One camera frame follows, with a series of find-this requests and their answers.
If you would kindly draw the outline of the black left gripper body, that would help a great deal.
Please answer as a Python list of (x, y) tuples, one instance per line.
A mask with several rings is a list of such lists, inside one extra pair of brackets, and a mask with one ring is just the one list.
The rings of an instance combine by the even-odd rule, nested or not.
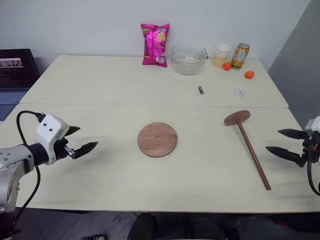
[(70, 135), (70, 133), (66, 133), (62, 139), (57, 140), (54, 143), (53, 150), (56, 160), (64, 159), (67, 156), (71, 157), (72, 159), (75, 158), (75, 151), (72, 148), (68, 147), (69, 142), (66, 139), (66, 136), (68, 135)]

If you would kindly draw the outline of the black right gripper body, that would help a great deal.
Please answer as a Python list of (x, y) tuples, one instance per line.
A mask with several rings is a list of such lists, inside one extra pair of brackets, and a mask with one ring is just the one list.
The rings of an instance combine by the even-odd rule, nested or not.
[(303, 168), (308, 160), (313, 164), (317, 163), (320, 158), (320, 133), (314, 131), (312, 135), (309, 135), (306, 131), (301, 131), (299, 139), (304, 141), (302, 143), (302, 155), (297, 165)]

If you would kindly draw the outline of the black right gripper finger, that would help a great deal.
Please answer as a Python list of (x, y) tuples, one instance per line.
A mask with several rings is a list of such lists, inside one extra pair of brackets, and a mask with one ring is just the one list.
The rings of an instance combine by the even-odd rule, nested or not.
[(270, 153), (272, 153), (282, 159), (294, 162), (296, 164), (304, 164), (304, 160), (302, 159), (302, 157), (299, 154), (288, 151), (285, 148), (281, 148), (281, 147), (277, 147), (277, 146), (266, 146), (265, 148)]
[(306, 140), (309, 138), (309, 135), (306, 131), (296, 130), (296, 129), (280, 129), (278, 132), (288, 138), (297, 139), (297, 140)]

